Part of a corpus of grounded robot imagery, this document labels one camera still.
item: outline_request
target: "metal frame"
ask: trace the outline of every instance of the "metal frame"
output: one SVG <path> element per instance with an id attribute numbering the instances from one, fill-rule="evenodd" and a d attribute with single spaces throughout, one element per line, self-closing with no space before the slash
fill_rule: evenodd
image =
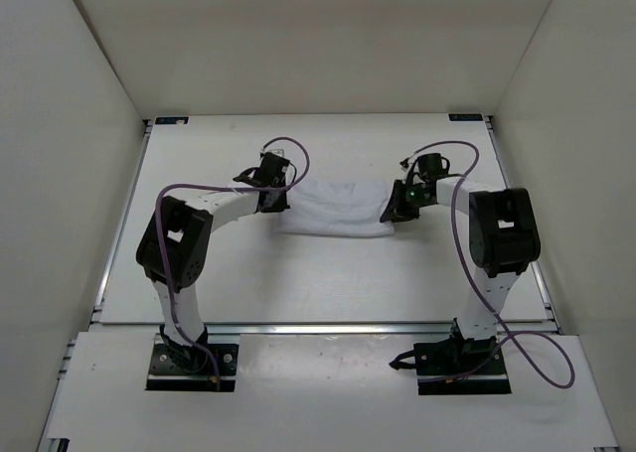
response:
<path id="1" fill-rule="evenodd" d="M 488 135 L 490 137 L 490 142 L 493 145 L 493 149 L 495 150 L 495 157 L 497 158 L 497 164 L 499 164 L 499 170 L 501 171 L 502 176 L 504 177 L 504 182 L 506 183 L 506 187 L 511 187 L 512 183 L 510 181 L 510 177 L 508 172 L 506 171 L 506 167 L 504 166 L 504 161 L 502 160 L 501 150 L 499 149 L 499 145 L 497 144 L 497 139 L 495 137 L 495 129 L 493 127 L 492 116 L 484 116 L 484 122 L 486 123 L 486 128 L 488 129 Z M 544 305 L 546 305 L 546 309 L 549 310 L 549 316 L 553 318 L 556 323 L 556 326 L 560 329 L 558 324 L 557 315 L 555 314 L 555 309 L 553 308 L 553 301 L 550 296 L 550 290 L 544 280 L 544 275 L 541 272 L 541 267 L 537 262 L 531 263 L 531 267 L 533 269 L 533 273 L 535 275 L 535 280 L 537 280 L 537 286 L 539 287 L 539 292 L 541 293 L 541 297 L 544 300 Z"/>
<path id="2" fill-rule="evenodd" d="M 358 324 L 206 324 L 210 335 L 447 335 L 451 323 L 358 323 Z M 512 331 L 538 331 L 548 334 L 557 333 L 553 321 L 533 323 L 509 323 Z M 105 325 L 91 322 L 89 331 L 122 331 L 153 328 L 156 324 Z"/>
<path id="3" fill-rule="evenodd" d="M 64 382 L 64 378 L 67 375 L 67 370 L 69 368 L 69 364 L 71 363 L 71 356 L 73 355 L 73 349 L 75 348 L 75 346 L 75 340 L 71 340 L 67 344 L 67 350 L 65 351 L 64 357 L 62 359 L 62 364 L 60 365 L 60 370 L 58 371 L 58 385 L 56 386 L 56 391 L 53 395 L 53 400 L 51 401 L 51 407 L 49 407 L 47 422 L 45 423 L 42 430 L 40 443 L 38 444 L 36 452 L 61 452 L 66 450 L 65 447 L 68 445 L 68 442 L 65 442 L 64 439 L 48 439 L 47 436 L 49 432 L 49 426 L 51 424 L 51 418 L 53 417 L 53 411 L 58 404 L 60 391 L 62 390 L 62 383 Z"/>
<path id="4" fill-rule="evenodd" d="M 110 272 L 112 270 L 112 264 L 115 261 L 115 257 L 117 256 L 117 251 L 119 250 L 119 242 L 121 241 L 121 236 L 123 235 L 123 228 L 126 225 L 126 219 L 128 218 L 128 212 L 130 211 L 130 206 L 132 205 L 132 197 L 135 195 L 135 190 L 137 189 L 137 181 L 139 180 L 139 174 L 141 173 L 141 166 L 143 164 L 143 159 L 146 155 L 146 149 L 148 148 L 148 141 L 150 140 L 150 131 L 152 130 L 152 123 L 149 122 L 146 126 L 146 130 L 143 136 L 143 141 L 141 145 L 141 152 L 139 153 L 139 157 L 137 158 L 137 164 L 135 166 L 135 173 L 130 181 L 130 186 L 128 187 L 128 194 L 126 195 L 126 204 L 123 207 L 121 212 L 121 216 L 119 217 L 119 223 L 117 224 L 117 230 L 115 231 L 115 237 L 110 245 L 110 252 L 108 253 L 108 259 L 106 260 L 106 265 L 104 266 L 103 273 L 101 274 L 101 281 L 99 282 L 99 289 L 97 290 L 97 296 L 95 298 L 95 306 L 100 305 L 103 302 L 104 294 L 106 292 L 106 288 L 108 287 L 108 280 L 110 279 Z"/>

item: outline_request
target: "cable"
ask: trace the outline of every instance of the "cable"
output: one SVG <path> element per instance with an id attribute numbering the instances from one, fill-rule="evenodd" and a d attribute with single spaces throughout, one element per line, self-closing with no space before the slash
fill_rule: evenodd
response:
<path id="1" fill-rule="evenodd" d="M 174 189 L 191 189 L 195 191 L 235 192 L 235 193 L 288 191 L 292 187 L 298 185 L 305 178 L 305 176 L 307 176 L 307 173 L 309 172 L 309 165 L 310 165 L 309 153 L 307 152 L 307 149 L 305 149 L 305 147 L 300 142 L 287 136 L 275 137 L 271 139 L 270 141 L 267 141 L 265 145 L 262 147 L 263 150 L 269 147 L 274 142 L 278 142 L 278 141 L 288 141 L 295 144 L 296 146 L 298 146 L 298 148 L 302 151 L 303 155 L 305 156 L 305 170 L 303 171 L 303 173 L 300 175 L 300 177 L 297 180 L 293 181 L 288 186 L 278 187 L 278 188 L 274 188 L 274 187 L 229 188 L 229 187 L 203 186 L 198 184 L 171 184 L 169 186 L 164 187 L 159 192 L 159 194 L 157 195 L 157 199 L 155 201 L 155 224 L 157 225 L 157 239 L 159 243 L 159 252 L 161 254 L 161 263 L 163 264 L 164 275 L 166 277 L 166 286 L 168 288 L 168 296 L 170 297 L 170 317 L 172 319 L 172 322 L 175 325 L 175 329 L 177 330 L 177 333 L 179 333 L 179 335 L 184 339 L 184 341 L 188 343 L 190 346 L 197 348 L 198 350 L 201 350 L 210 359 L 210 362 L 212 363 L 212 366 L 214 369 L 215 378 L 217 379 L 217 390 L 219 390 L 221 387 L 221 374 L 219 373 L 219 365 L 217 363 L 217 359 L 215 358 L 214 354 L 210 350 L 208 350 L 207 348 L 204 348 L 203 346 L 198 344 L 196 341 L 188 337 L 186 332 L 183 331 L 183 329 L 181 328 L 181 324 L 179 323 L 179 318 L 177 317 L 176 301 L 175 301 L 175 285 L 172 278 L 172 272 L 170 270 L 170 262 L 168 261 L 168 249 L 166 247 L 166 240 L 163 236 L 163 222 L 161 219 L 161 203 L 163 201 L 163 198 L 166 196 L 166 194 L 168 194 L 170 191 Z"/>
<path id="2" fill-rule="evenodd" d="M 463 249 L 461 247 L 461 241 L 459 239 L 459 232 L 457 230 L 457 195 L 459 194 L 459 188 L 461 187 L 461 185 L 466 180 L 466 177 L 475 169 L 475 167 L 477 166 L 477 163 L 479 162 L 479 149 L 474 144 L 472 144 L 470 142 L 466 142 L 466 141 L 439 141 L 439 142 L 434 142 L 432 144 L 428 144 L 427 146 L 424 146 L 424 147 L 422 147 L 420 149 L 417 149 L 413 153 L 413 155 L 415 155 L 415 154 L 417 154 L 417 153 L 419 153 L 421 151 L 424 151 L 426 149 L 430 149 L 431 147 L 445 145 L 445 144 L 462 144 L 462 145 L 470 147 L 475 152 L 475 158 L 474 158 L 472 164 L 461 175 L 461 179 L 459 179 L 457 181 L 457 183 L 455 184 L 455 188 L 453 189 L 453 195 L 452 195 L 451 202 L 450 202 L 450 224 L 451 224 L 452 233 L 453 233 L 453 241 L 455 243 L 455 248 L 457 249 L 457 256 L 459 257 L 459 262 L 461 264 L 462 270 L 464 271 L 464 275 L 466 275 L 466 279 L 468 280 L 468 283 L 470 283 L 471 288 L 473 289 L 473 291 L 475 292 L 475 294 L 479 298 L 479 301 L 481 301 L 483 303 L 483 305 L 486 307 L 486 309 L 488 311 L 490 311 L 492 313 L 492 315 L 495 317 L 495 320 L 497 320 L 497 323 L 499 323 L 501 325 L 502 329 L 504 330 L 504 333 L 506 333 L 506 337 L 501 342 L 499 342 L 497 344 L 495 349 L 491 352 L 490 357 L 488 359 L 486 359 L 486 361 L 484 361 L 477 368 L 474 368 L 471 371 L 468 371 L 466 373 L 461 373 L 461 374 L 458 374 L 458 375 L 445 376 L 445 377 L 430 377 L 430 378 L 426 378 L 426 379 L 420 379 L 419 381 L 420 382 L 438 382 L 438 381 L 450 381 L 450 380 L 456 380 L 456 379 L 459 379 L 459 378 L 469 377 L 472 374 L 474 374 L 477 371 L 479 371 L 481 368 L 483 368 L 486 364 L 488 364 L 488 362 L 493 359 L 493 357 L 499 352 L 499 350 L 501 350 L 502 346 L 504 346 L 506 344 L 506 342 L 512 341 L 513 344 L 519 350 L 519 352 L 522 354 L 522 356 L 526 359 L 526 361 L 528 361 L 530 366 L 535 370 L 535 372 L 537 372 L 537 374 L 545 382 L 547 382 L 551 386 L 556 387 L 558 389 L 569 389 L 570 387 L 572 387 L 574 385 L 574 381 L 576 380 L 576 371 L 574 370 L 574 365 L 572 364 L 572 361 L 569 358 L 569 355 L 563 349 L 563 347 L 559 343 L 557 343 L 553 338 L 551 338 L 549 335 L 546 335 L 545 333 L 540 333 L 538 331 L 529 331 L 529 330 L 516 331 L 516 332 L 511 331 L 510 328 L 508 327 L 508 324 L 506 323 L 506 321 L 501 317 L 501 315 L 499 313 L 497 313 L 495 308 L 493 308 L 493 306 L 489 303 L 489 301 L 481 293 L 481 291 L 479 291 L 479 287 L 477 286 L 477 283 L 475 283 L 475 280 L 473 279 L 472 275 L 470 274 L 470 269 L 468 268 L 468 263 L 466 262 L 466 257 L 464 256 L 464 251 L 463 251 Z M 565 383 L 565 384 L 560 384 L 560 383 L 554 381 L 553 379 L 551 379 L 550 377 L 548 377 L 542 371 L 542 369 L 535 363 L 535 361 L 528 354 L 526 349 L 519 343 L 519 341 L 517 340 L 517 337 L 520 336 L 520 335 L 538 336 L 538 337 L 543 338 L 545 340 L 548 340 L 550 343 L 552 343 L 555 346 L 555 348 L 561 353 L 561 355 L 565 359 L 565 362 L 567 363 L 567 367 L 569 368 L 569 381 L 567 383 Z"/>
<path id="3" fill-rule="evenodd" d="M 294 168 L 294 177 L 291 178 L 291 183 L 293 184 L 294 182 L 296 182 L 296 176 L 298 175 L 298 168 L 291 161 L 289 161 L 289 165 Z"/>

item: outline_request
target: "white wall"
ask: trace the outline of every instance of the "white wall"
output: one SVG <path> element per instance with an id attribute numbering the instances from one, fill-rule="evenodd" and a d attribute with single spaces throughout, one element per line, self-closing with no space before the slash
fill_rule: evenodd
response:
<path id="1" fill-rule="evenodd" d="M 492 113 L 549 0 L 79 0 L 143 116 Z"/>
<path id="2" fill-rule="evenodd" d="M 533 198 L 556 312 L 624 450 L 636 450 L 635 60 L 636 0 L 554 0 L 495 117 Z"/>
<path id="3" fill-rule="evenodd" d="M 0 0 L 0 451 L 35 450 L 143 126 L 72 0 Z"/>

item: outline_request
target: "black joint actuator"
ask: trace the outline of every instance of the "black joint actuator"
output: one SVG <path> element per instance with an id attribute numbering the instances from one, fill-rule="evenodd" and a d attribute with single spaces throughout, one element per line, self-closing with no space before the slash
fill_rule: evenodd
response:
<path id="1" fill-rule="evenodd" d="M 253 187 L 285 187 L 285 176 L 289 167 L 289 160 L 277 156 L 273 152 L 265 152 L 260 156 L 260 166 L 252 176 L 243 173 L 234 178 L 236 182 L 243 182 Z M 258 211 L 264 214 L 283 212 L 289 209 L 287 195 L 284 191 L 261 192 L 258 197 Z"/>
<path id="2" fill-rule="evenodd" d="M 539 258 L 541 242 L 526 189 L 471 192 L 470 255 L 489 277 L 528 269 Z"/>
<path id="3" fill-rule="evenodd" d="M 399 164 L 407 169 L 409 158 Z M 408 222 L 419 218 L 419 209 L 437 204 L 436 182 L 448 177 L 450 165 L 439 153 L 423 154 L 415 159 L 413 169 L 404 181 L 394 181 L 389 203 L 380 217 L 380 222 Z"/>
<path id="4" fill-rule="evenodd" d="M 172 341 L 172 339 L 165 334 L 165 325 L 159 327 L 159 336 L 163 343 L 168 347 L 168 356 L 172 362 L 185 372 L 197 372 L 200 370 L 207 360 L 207 355 L 200 348 L 194 345 L 180 345 Z M 208 329 L 204 326 L 203 333 L 195 341 L 199 346 L 205 347 L 208 345 Z"/>
<path id="5" fill-rule="evenodd" d="M 180 291 L 197 281 L 203 271 L 213 216 L 206 211 L 192 209 L 186 206 L 184 201 L 168 196 L 161 202 L 161 221 L 172 280 L 175 290 Z M 168 231 L 181 232 L 181 240 L 170 238 Z M 143 266 L 148 278 L 166 283 L 154 214 L 137 247 L 136 260 Z"/>

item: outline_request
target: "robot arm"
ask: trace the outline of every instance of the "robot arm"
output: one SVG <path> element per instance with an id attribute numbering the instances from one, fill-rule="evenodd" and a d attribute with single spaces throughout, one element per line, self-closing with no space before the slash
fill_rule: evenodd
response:
<path id="1" fill-rule="evenodd" d="M 449 174 L 450 162 L 438 153 L 401 163 L 406 170 L 394 189 L 381 222 L 407 222 L 419 217 L 419 209 L 431 205 L 451 208 L 461 177 Z M 470 255 L 476 265 L 473 279 L 494 312 L 501 313 L 508 293 L 541 244 L 530 196 L 525 189 L 496 189 L 464 180 L 455 209 L 469 218 Z M 497 345 L 497 320 L 469 290 L 451 335 L 429 348 L 427 363 L 440 371 L 462 373 L 487 359 Z M 394 362 L 394 368 L 403 367 Z"/>
<path id="2" fill-rule="evenodd" d="M 289 161 L 272 152 L 262 155 L 260 166 L 243 171 L 230 192 L 213 192 L 190 201 L 165 197 L 161 204 L 164 240 L 175 287 L 174 310 L 186 336 L 205 346 L 208 332 L 199 315 L 195 283 L 201 275 L 213 231 L 241 217 L 288 209 L 284 191 L 241 192 L 240 188 L 282 188 Z M 177 330 L 171 314 L 170 295 L 159 252 L 154 215 L 137 248 L 136 260 L 152 281 L 164 317 L 160 328 L 171 360 L 185 371 L 197 371 L 205 354 Z"/>

